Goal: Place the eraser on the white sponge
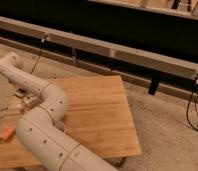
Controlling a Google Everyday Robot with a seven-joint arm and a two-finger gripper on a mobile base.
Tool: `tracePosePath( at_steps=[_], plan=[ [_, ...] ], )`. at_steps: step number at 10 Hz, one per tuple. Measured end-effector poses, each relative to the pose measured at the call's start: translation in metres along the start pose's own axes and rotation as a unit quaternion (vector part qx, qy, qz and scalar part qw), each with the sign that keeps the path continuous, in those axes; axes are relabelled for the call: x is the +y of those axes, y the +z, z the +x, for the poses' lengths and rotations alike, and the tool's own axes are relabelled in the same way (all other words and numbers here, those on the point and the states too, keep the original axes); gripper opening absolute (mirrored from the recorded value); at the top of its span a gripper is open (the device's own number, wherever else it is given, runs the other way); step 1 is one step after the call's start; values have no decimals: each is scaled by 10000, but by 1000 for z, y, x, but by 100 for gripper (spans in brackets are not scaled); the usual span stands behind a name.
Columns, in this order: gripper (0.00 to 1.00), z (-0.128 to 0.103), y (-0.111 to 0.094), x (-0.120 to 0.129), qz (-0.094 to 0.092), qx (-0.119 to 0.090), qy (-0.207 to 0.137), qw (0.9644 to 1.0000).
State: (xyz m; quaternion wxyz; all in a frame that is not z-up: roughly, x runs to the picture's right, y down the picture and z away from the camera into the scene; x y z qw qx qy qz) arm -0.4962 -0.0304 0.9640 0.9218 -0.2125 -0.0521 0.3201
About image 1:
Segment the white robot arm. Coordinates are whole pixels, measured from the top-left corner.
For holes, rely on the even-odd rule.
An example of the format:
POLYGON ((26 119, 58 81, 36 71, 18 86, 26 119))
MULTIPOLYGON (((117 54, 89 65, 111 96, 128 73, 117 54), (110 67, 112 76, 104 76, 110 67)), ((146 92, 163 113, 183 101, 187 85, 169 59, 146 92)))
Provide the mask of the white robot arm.
POLYGON ((0 59, 0 74, 42 100, 18 120, 16 135, 49 171, 118 171, 56 127, 68 110, 63 89, 24 72, 22 60, 14 52, 0 59))

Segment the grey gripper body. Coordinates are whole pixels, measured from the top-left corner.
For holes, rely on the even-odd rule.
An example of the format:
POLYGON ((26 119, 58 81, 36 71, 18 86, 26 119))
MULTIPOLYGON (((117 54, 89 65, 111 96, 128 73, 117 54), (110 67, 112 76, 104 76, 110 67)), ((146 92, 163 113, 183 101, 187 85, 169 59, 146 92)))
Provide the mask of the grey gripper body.
POLYGON ((37 96, 22 88, 16 90, 15 96, 21 98, 27 107, 32 107, 39 102, 39 98, 37 96))

